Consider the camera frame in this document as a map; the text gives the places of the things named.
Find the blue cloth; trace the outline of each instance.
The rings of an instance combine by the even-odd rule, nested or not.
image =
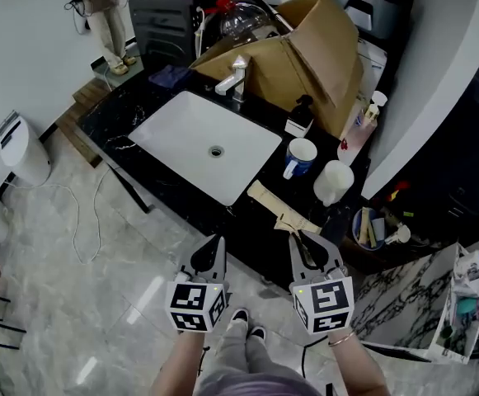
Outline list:
[[[168,64],[163,70],[151,75],[148,80],[165,88],[174,88],[190,77],[192,72],[188,68],[171,66]]]

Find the wrist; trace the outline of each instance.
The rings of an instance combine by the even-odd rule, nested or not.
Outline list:
[[[327,332],[327,336],[329,336],[329,342],[333,343],[350,335],[352,332],[353,329],[351,327],[340,328],[338,330],[334,330],[333,332]]]

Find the blue mug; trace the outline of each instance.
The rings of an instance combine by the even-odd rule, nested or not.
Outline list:
[[[305,138],[296,138],[290,141],[285,155],[285,171],[283,177],[302,176],[312,166],[318,155],[316,145]]]

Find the white lid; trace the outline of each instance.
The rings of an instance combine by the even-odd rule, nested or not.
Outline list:
[[[8,131],[12,130],[12,128],[14,128],[18,123],[19,125],[12,132],[8,143],[4,148],[1,148],[2,161],[5,163],[5,166],[8,167],[17,166],[17,164],[20,163],[26,153],[30,139],[30,129],[28,124],[22,117],[18,117],[8,126],[7,131],[5,134],[3,134],[3,138],[1,140],[3,140]]]

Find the gray pants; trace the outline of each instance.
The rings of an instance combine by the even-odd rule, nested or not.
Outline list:
[[[92,34],[106,62],[114,68],[125,57],[125,28],[118,7],[92,13],[88,18]]]
[[[247,339],[247,324],[233,324],[224,333],[215,363],[209,375],[201,383],[205,385],[220,380],[225,375],[264,373],[307,383],[296,371],[273,362],[259,337]]]

